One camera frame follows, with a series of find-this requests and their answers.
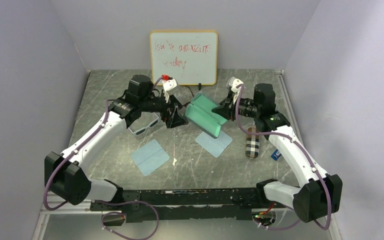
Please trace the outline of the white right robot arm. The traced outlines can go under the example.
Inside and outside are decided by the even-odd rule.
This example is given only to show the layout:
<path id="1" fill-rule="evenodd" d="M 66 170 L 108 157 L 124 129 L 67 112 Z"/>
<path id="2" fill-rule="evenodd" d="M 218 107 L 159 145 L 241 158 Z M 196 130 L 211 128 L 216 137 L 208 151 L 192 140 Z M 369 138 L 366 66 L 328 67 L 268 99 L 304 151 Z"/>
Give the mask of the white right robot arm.
<path id="1" fill-rule="evenodd" d="M 297 138 L 284 114 L 277 110 L 273 86 L 259 83 L 254 87 L 254 98 L 242 98 L 244 83 L 233 78 L 227 84 L 227 97 L 212 112 L 231 121 L 250 136 L 263 136 L 280 151 L 294 173 L 298 186 L 290 186 L 276 179 L 257 184 L 255 202 L 268 207 L 272 202 L 294 210 L 304 223 L 315 222 L 328 230 L 332 214 L 340 207 L 343 181 L 337 174 L 329 174 L 309 154 Z"/>

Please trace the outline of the blue glasses case green lining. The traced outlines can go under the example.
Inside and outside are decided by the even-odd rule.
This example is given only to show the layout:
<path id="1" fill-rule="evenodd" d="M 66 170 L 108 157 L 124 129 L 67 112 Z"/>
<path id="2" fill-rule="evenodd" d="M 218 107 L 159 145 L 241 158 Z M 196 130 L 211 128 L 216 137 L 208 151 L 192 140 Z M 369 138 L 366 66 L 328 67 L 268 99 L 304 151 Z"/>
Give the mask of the blue glasses case green lining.
<path id="1" fill-rule="evenodd" d="M 184 116 L 190 123 L 217 139 L 220 136 L 222 125 L 227 122 L 224 117 L 212 112 L 219 106 L 204 94 L 198 93 L 187 105 Z"/>

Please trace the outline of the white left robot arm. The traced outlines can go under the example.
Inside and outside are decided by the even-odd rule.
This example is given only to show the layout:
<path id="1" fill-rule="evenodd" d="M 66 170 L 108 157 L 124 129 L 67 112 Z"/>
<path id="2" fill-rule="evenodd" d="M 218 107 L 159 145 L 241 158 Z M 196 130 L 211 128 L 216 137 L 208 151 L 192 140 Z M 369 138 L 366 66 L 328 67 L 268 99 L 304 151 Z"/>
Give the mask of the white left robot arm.
<path id="1" fill-rule="evenodd" d="M 85 170 L 104 146 L 129 129 L 142 113 L 156 114 L 168 129 L 187 125 L 180 114 L 184 105 L 174 95 L 178 88 L 177 80 L 169 75 L 163 74 L 155 82 L 146 75 L 134 75 L 122 96 L 105 102 L 102 117 L 85 135 L 62 152 L 52 151 L 45 157 L 45 208 L 53 211 L 67 203 L 93 200 L 110 210 L 119 209 L 125 201 L 123 188 L 107 179 L 91 179 Z"/>

